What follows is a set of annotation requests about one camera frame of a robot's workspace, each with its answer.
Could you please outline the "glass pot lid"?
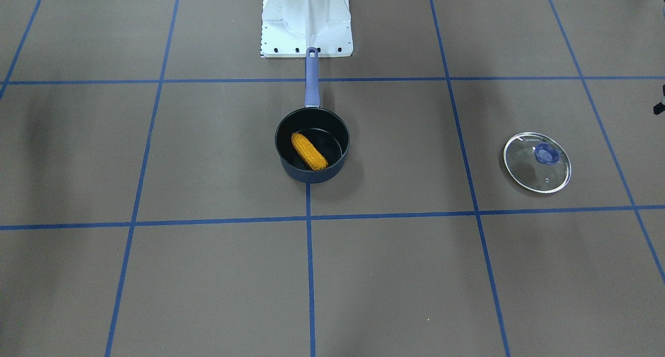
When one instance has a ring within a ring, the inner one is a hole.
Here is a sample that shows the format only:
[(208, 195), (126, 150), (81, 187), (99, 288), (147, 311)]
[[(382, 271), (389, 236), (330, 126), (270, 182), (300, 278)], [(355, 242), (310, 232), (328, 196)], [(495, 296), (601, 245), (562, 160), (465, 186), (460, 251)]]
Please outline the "glass pot lid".
[(513, 135), (503, 147), (502, 158), (509, 177), (534, 193), (557, 193), (571, 180), (572, 166), (567, 153), (544, 134)]

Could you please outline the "dark blue saucepan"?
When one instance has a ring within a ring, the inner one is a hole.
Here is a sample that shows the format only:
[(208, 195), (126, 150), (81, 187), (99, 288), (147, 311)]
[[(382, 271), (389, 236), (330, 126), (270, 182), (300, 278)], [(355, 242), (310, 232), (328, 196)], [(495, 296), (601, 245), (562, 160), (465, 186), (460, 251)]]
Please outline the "dark blue saucepan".
[[(346, 163), (351, 134), (346, 123), (335, 112), (323, 108), (319, 87), (319, 49), (309, 47), (305, 53), (304, 106), (287, 114), (278, 124), (275, 148), (284, 171), (292, 179), (309, 184), (330, 181)], [(300, 133), (328, 161), (324, 170), (309, 170), (291, 144), (291, 134)]]

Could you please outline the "yellow corn cob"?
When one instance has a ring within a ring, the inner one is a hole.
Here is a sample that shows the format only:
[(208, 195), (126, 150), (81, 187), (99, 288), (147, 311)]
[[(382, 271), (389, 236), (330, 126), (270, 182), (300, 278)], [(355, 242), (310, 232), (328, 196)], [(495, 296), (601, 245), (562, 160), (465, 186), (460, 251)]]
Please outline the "yellow corn cob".
[(325, 156), (303, 134), (291, 134), (290, 142), (309, 170), (319, 171), (328, 167)]

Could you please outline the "brown paper table cover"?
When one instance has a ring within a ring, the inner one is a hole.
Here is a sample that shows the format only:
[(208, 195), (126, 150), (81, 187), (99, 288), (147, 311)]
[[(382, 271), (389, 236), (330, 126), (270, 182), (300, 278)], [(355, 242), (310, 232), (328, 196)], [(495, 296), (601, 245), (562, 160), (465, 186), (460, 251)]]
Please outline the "brown paper table cover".
[(309, 185), (262, 0), (2, 0), (2, 356), (663, 356), (663, 0), (350, 3)]

